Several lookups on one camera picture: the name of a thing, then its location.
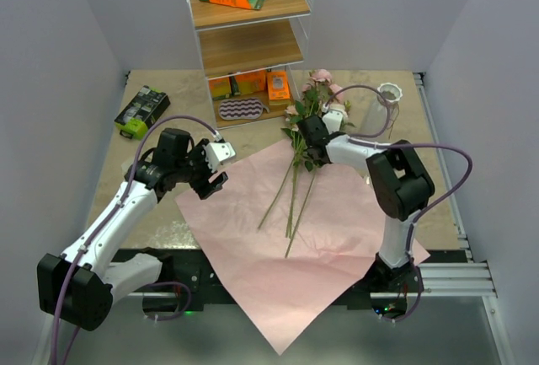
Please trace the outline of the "pink flower bunch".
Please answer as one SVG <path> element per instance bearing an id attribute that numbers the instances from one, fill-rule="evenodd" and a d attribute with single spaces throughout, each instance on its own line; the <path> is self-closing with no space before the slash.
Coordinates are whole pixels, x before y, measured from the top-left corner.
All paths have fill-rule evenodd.
<path id="1" fill-rule="evenodd" d="M 336 84 L 333 74 L 328 70 L 311 70 L 302 87 L 300 98 L 290 104 L 285 112 L 286 125 L 281 130 L 291 142 L 292 157 L 277 192 L 258 225 L 258 228 L 265 225 L 280 200 L 281 194 L 287 186 L 290 186 L 291 196 L 288 201 L 285 229 L 288 245 L 285 256 L 291 252 L 318 168 L 323 165 L 322 154 L 316 149 L 322 146 L 322 141 L 326 140 L 331 132 L 326 128 L 323 120 L 329 118 L 332 112 L 337 118 L 334 130 L 340 133 L 350 125 L 350 103 L 344 99 L 344 88 Z M 296 208 L 302 171 L 309 173 L 310 182 L 301 207 Z"/>

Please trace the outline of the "pink wrapping paper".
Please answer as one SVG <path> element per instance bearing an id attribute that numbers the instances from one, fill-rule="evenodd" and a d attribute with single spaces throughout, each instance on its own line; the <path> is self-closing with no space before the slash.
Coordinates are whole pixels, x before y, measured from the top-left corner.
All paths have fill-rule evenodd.
<path id="1" fill-rule="evenodd" d="M 291 181 L 279 141 L 227 167 L 220 191 L 176 203 L 219 280 L 277 353 L 371 266 L 385 216 L 351 167 Z"/>

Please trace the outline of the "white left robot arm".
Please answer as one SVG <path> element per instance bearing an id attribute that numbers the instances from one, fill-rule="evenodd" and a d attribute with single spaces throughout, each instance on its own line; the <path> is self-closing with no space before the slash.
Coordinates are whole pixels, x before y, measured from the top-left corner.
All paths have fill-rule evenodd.
<path id="1" fill-rule="evenodd" d="M 166 128 L 156 147 L 139 153 L 114 198 L 89 228 L 59 255 L 37 265 L 40 309 L 84 330 L 97 329 L 115 303 L 151 286 L 169 289 L 173 258 L 145 248 L 117 265 L 112 260 L 134 227 L 178 184 L 205 200 L 221 190 L 228 176 L 218 169 L 234 159 L 221 136 L 195 142 L 189 132 Z"/>

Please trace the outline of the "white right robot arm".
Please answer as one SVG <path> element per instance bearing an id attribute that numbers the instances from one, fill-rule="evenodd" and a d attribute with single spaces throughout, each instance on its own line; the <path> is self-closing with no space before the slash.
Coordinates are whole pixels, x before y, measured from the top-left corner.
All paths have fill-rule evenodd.
<path id="1" fill-rule="evenodd" d="M 428 206 L 435 185 L 411 143 L 368 142 L 344 132 L 331 132 L 323 118 L 312 115 L 299 121 L 307 155 L 315 163 L 365 168 L 376 201 L 385 213 L 382 246 L 366 279 L 392 292 L 414 268 L 413 241 L 419 214 Z"/>

